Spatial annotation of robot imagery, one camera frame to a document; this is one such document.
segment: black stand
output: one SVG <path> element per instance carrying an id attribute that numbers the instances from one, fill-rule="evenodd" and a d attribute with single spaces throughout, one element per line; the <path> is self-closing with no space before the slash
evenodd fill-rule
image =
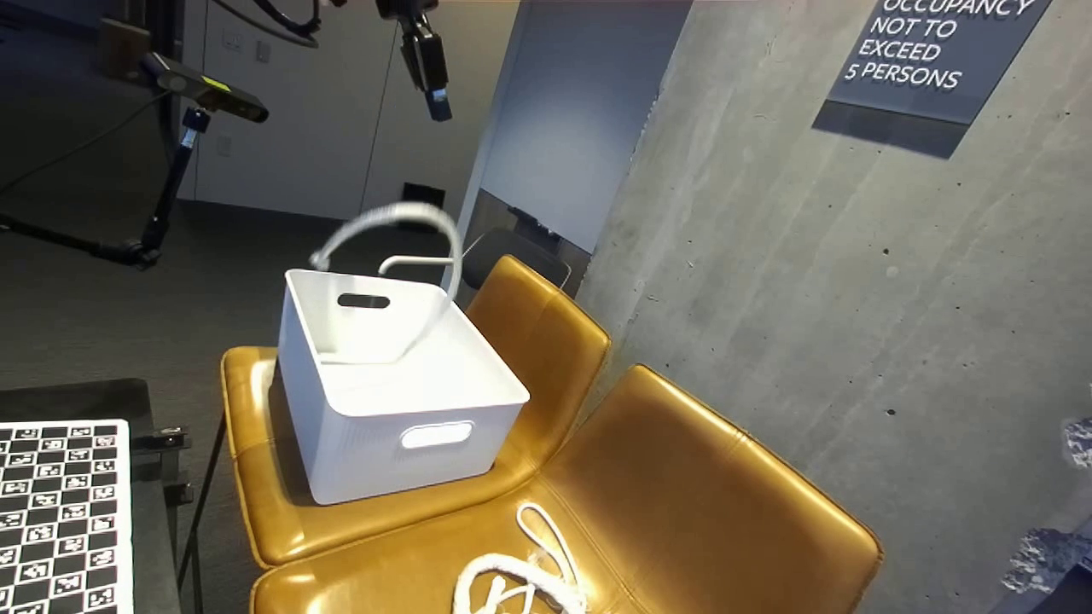
<path id="1" fill-rule="evenodd" d="M 209 465 L 206 465 L 206 477 L 202 477 L 202 495 L 199 495 L 199 508 L 192 516 L 192 532 L 182 546 L 182 561 L 179 561 L 179 591 L 185 585 L 189 569 L 193 567 L 193 611 L 206 614 L 206 578 L 202 578 L 202 518 L 206 518 L 206 503 L 209 503 L 209 487 L 210 487 L 210 473 L 218 465 L 218 453 L 224 450 L 224 417 L 218 419 L 210 450 L 209 450 Z"/>
<path id="2" fill-rule="evenodd" d="M 66 247 L 77 247 L 77 252 L 89 252 L 97 260 L 108 260 L 108 263 L 122 263 L 122 266 L 152 266 L 161 260 L 161 245 L 164 245 L 164 234 L 168 234 L 168 225 L 171 225 L 171 206 L 179 200 L 179 184 L 185 178 L 185 168 L 192 164 L 199 137 L 209 128 L 209 118 L 210 117 L 206 109 L 185 109 L 185 118 L 182 118 L 185 134 L 182 134 L 182 138 L 175 145 L 161 200 L 150 210 L 150 218 L 143 221 L 143 230 L 139 230 L 138 245 L 102 245 L 102 241 L 89 241 L 89 237 L 66 234 L 66 230 L 53 230 L 53 227 L 27 225 L 27 221 L 10 218 L 10 216 L 0 216 L 0 230 L 30 234 L 30 237 L 53 241 L 53 245 L 66 245 Z"/>

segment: sign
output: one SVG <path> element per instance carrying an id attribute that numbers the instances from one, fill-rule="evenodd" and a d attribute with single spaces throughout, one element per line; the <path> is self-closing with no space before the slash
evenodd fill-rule
<path id="1" fill-rule="evenodd" d="M 948 158 L 1052 0 L 876 0 L 816 128 Z"/>

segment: black and white checkerboard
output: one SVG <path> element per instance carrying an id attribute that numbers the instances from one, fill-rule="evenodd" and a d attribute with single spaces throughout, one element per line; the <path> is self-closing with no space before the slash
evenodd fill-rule
<path id="1" fill-rule="evenodd" d="M 0 421 L 0 614 L 133 614 L 131 426 Z"/>

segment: chair seat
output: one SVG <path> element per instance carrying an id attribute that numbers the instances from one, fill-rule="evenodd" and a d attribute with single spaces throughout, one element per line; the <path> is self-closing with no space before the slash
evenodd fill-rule
<path id="1" fill-rule="evenodd" d="M 598 559 L 598 546 L 577 528 L 569 508 L 548 490 L 548 484 L 530 484 L 508 499 L 491 499 L 486 503 L 440 516 L 402 532 L 371 534 L 366 541 L 353 541 L 349 550 L 278 567 L 251 585 L 249 611 L 449 611 L 458 573 L 474 556 L 508 553 L 514 559 L 524 559 L 536 550 L 514 525 L 520 500 L 538 500 L 541 508 L 548 508 L 579 567 L 590 611 L 643 611 L 627 596 L 635 585 L 619 591 L 619 577 L 609 573 L 605 559 Z"/>
<path id="2" fill-rule="evenodd" d="M 520 465 L 503 455 L 480 477 L 343 503 L 317 503 L 308 490 L 308 473 L 278 374 L 278 352 L 224 352 L 222 396 L 234 490 L 249 550 L 260 567 L 279 567 L 358 534 L 474 503 L 511 487 L 524 473 Z"/>
<path id="3" fill-rule="evenodd" d="M 587 611 L 845 614 L 882 559 L 876 540 L 788 465 L 635 368 L 508 495 L 278 567 L 249 611 L 449 611 L 474 556 L 536 550 L 514 520 L 523 500 L 561 525 Z"/>

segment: white plastic basket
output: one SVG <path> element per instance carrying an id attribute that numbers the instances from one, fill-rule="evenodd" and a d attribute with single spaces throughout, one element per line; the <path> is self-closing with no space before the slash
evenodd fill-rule
<path id="1" fill-rule="evenodd" d="M 340 225 L 287 268 L 279 374 L 311 495 L 320 503 L 486 473 L 530 392 L 454 305 L 460 237 L 429 204 L 394 204 Z M 434 221 L 449 237 L 449 291 L 324 272 L 353 234 Z"/>

